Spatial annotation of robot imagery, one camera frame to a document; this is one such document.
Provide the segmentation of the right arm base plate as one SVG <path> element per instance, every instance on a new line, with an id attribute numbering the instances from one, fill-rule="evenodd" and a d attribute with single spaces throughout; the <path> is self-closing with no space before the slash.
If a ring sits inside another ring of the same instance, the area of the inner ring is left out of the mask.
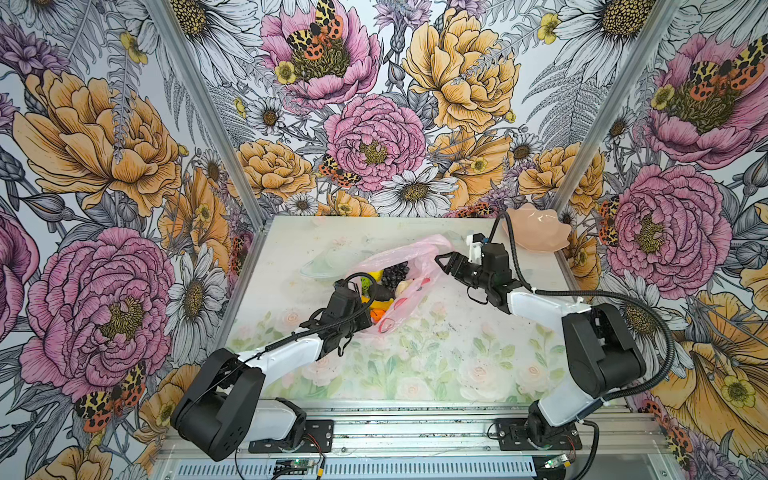
<path id="1" fill-rule="evenodd" d="M 583 444 L 574 423 L 552 427 L 536 419 L 499 418 L 489 430 L 501 451 L 568 450 L 578 451 Z"/>

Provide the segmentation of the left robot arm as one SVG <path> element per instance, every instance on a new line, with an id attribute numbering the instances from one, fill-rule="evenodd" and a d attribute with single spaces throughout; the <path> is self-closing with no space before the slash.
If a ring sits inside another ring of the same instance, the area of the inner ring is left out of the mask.
<path id="1" fill-rule="evenodd" d="M 299 448 L 308 436 L 306 413 L 286 399 L 264 400 L 262 390 L 333 352 L 340 354 L 355 333 L 373 325 L 373 301 L 362 299 L 364 279 L 374 281 L 368 273 L 336 281 L 327 306 L 280 340 L 247 352 L 214 351 L 176 405 L 171 427 L 214 461 L 254 442 Z"/>

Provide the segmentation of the fake dark avocado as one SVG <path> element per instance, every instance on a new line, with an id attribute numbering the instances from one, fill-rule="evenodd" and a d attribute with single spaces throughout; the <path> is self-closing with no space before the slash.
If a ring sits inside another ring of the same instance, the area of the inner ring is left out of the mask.
<path id="1" fill-rule="evenodd" d="M 395 298 L 395 294 L 391 289 L 378 283 L 369 286 L 368 295 L 370 299 L 379 302 L 387 302 Z"/>

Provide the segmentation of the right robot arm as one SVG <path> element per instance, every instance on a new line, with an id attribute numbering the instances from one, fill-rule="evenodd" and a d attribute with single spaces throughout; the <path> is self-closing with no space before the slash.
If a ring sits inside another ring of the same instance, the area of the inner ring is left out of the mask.
<path id="1" fill-rule="evenodd" d="M 484 304 L 532 320 L 563 342 L 567 373 L 528 409 L 525 429 L 532 446 L 552 446 L 603 406 L 610 393 L 645 375 L 645 361 L 616 307 L 589 305 L 570 292 L 553 296 L 527 290 L 513 276 L 503 244 L 478 233 L 467 238 L 467 245 L 468 255 L 440 254 L 435 262 L 468 290 L 482 290 Z"/>

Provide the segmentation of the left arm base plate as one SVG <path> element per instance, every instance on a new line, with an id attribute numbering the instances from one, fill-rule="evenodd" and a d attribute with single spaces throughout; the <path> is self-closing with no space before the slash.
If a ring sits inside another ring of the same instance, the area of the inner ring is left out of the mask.
<path id="1" fill-rule="evenodd" d="M 323 453 L 332 451 L 335 422 L 330 419 L 306 420 L 302 428 L 291 430 L 285 439 L 251 441 L 251 454 Z"/>

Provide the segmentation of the pink petal-shaped bowl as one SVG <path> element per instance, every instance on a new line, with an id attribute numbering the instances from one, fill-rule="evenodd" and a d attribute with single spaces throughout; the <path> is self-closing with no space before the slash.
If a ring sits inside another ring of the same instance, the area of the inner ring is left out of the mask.
<path id="1" fill-rule="evenodd" d="M 569 245 L 571 226 L 562 223 L 554 210 L 539 210 L 526 203 L 506 211 L 511 221 L 514 244 L 531 252 L 554 253 Z"/>

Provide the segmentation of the pink plastic bag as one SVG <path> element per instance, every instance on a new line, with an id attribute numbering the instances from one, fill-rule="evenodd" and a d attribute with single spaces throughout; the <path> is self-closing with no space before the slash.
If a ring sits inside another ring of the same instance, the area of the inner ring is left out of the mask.
<path id="1" fill-rule="evenodd" d="M 448 239 L 437 234 L 377 253 L 354 265 L 349 272 L 363 275 L 355 282 L 361 288 L 362 300 L 371 303 L 373 325 L 363 334 L 383 337 L 404 325 L 445 277 L 436 257 L 451 249 Z"/>

